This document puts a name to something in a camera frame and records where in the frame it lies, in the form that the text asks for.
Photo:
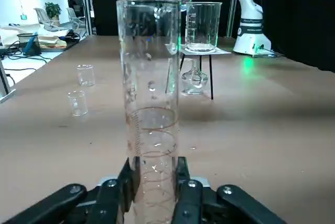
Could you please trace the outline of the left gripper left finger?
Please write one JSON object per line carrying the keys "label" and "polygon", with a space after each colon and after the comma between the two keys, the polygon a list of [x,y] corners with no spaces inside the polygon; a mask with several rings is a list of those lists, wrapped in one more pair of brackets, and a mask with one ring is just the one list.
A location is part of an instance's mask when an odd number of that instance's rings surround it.
{"label": "left gripper left finger", "polygon": [[127,159],[116,178],[90,191],[82,184],[66,185],[5,223],[124,223],[138,179],[139,158]]}

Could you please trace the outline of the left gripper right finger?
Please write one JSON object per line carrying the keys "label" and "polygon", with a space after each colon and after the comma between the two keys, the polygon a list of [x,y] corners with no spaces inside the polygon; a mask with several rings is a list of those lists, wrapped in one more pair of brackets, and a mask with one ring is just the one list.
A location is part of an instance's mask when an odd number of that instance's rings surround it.
{"label": "left gripper right finger", "polygon": [[176,181],[173,223],[285,223],[238,186],[226,184],[213,190],[191,178],[183,156],[178,157]]}

